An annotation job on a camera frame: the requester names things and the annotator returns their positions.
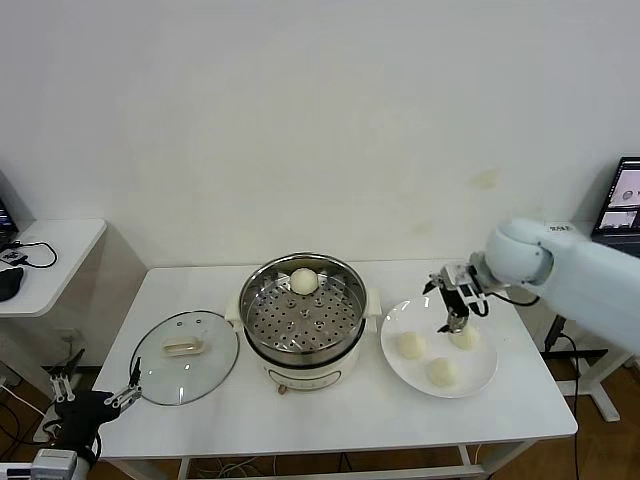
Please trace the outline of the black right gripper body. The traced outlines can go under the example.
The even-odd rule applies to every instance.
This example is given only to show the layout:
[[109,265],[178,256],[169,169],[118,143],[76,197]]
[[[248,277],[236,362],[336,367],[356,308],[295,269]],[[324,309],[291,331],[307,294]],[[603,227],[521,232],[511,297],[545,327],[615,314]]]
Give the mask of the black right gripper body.
[[454,285],[446,281],[442,286],[442,299],[447,311],[452,315],[487,315],[488,301],[483,292],[478,292],[471,282]]

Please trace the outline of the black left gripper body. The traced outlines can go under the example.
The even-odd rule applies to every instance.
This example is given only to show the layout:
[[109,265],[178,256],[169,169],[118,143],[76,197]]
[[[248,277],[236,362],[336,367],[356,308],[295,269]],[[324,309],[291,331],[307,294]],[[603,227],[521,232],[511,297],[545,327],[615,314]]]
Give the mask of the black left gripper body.
[[55,405],[62,421],[55,441],[60,449],[75,450],[93,446],[101,425],[113,420],[113,407],[105,403],[112,394],[103,391],[81,391],[73,401]]

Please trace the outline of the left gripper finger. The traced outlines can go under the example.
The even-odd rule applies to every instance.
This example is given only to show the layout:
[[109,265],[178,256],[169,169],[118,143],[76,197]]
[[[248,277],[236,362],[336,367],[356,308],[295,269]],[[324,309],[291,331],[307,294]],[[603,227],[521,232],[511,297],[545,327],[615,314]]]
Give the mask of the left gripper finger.
[[75,394],[71,386],[71,379],[77,366],[84,355],[82,348],[76,355],[71,357],[64,365],[54,366],[49,371],[49,379],[54,392],[56,403],[73,402]]
[[128,384],[118,392],[108,397],[104,404],[112,408],[128,408],[142,396],[142,387],[140,386],[140,369],[141,358],[137,357],[130,373]]

